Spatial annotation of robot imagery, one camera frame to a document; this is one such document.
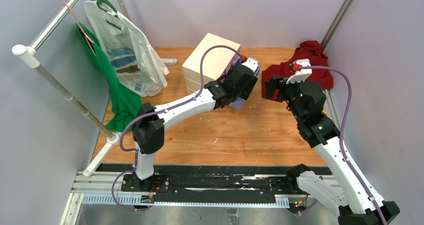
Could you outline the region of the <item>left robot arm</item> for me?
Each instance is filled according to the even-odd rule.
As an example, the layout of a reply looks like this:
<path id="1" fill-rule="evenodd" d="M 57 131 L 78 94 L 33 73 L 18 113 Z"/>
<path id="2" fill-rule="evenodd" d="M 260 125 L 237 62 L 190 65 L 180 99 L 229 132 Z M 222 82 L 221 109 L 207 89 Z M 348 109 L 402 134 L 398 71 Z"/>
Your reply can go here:
<path id="1" fill-rule="evenodd" d="M 258 70 L 258 62 L 248 59 L 239 66 L 232 65 L 227 74 L 193 94 L 167 104 L 142 105 L 138 112 L 142 119 L 131 129 L 137 149 L 135 187 L 142 192 L 152 188 L 155 154 L 163 147 L 169 128 L 199 113 L 228 106 L 237 99 L 247 100 L 258 80 Z"/>

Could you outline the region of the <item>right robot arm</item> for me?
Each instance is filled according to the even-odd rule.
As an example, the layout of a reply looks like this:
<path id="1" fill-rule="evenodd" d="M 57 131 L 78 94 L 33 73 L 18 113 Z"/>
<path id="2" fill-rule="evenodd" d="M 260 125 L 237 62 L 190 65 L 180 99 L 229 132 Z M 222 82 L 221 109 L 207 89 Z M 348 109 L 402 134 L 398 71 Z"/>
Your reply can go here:
<path id="1" fill-rule="evenodd" d="M 305 192 L 330 210 L 340 225 L 388 225 L 400 213 L 394 201 L 385 200 L 359 170 L 335 123 L 323 112 L 326 95 L 315 81 L 289 83 L 273 76 L 264 82 L 265 97 L 286 102 L 301 137 L 325 161 L 340 189 L 321 180 L 304 164 L 287 173 L 286 188 Z"/>

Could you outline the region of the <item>blue purple drawer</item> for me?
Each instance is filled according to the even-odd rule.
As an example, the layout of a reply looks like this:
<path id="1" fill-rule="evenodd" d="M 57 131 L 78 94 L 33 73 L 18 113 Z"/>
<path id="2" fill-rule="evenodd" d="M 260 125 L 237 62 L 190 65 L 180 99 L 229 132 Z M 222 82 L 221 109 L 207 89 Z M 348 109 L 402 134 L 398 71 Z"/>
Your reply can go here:
<path id="1" fill-rule="evenodd" d="M 233 66 L 238 68 L 238 67 L 242 66 L 242 62 L 243 61 L 241 61 L 241 59 L 238 59 L 237 61 L 235 61 L 233 63 Z M 254 75 L 254 72 L 253 72 L 253 76 L 256 78 L 256 81 L 258 80 L 259 71 L 258 71 L 257 75 Z M 243 104 L 245 103 L 245 101 L 246 101 L 245 99 L 243 99 L 242 97 L 239 96 L 236 100 L 231 102 L 229 106 L 234 108 L 234 109 L 240 110 L 242 108 Z"/>

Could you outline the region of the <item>white mini drawer cabinet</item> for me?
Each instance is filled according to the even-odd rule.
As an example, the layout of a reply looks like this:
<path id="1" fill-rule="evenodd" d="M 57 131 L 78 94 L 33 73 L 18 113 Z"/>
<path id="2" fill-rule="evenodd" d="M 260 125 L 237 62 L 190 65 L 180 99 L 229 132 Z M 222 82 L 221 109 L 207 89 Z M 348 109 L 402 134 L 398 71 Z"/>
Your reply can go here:
<path id="1" fill-rule="evenodd" d="M 237 42 L 207 33 L 182 65 L 186 90 L 189 95 L 201 88 L 200 71 L 202 71 L 204 83 L 207 84 L 225 74 L 239 58 L 235 52 L 227 48 L 215 48 L 207 53 L 203 60 L 202 68 L 200 68 L 201 58 L 204 53 L 207 49 L 216 45 L 225 45 L 238 52 L 241 48 L 241 45 Z"/>

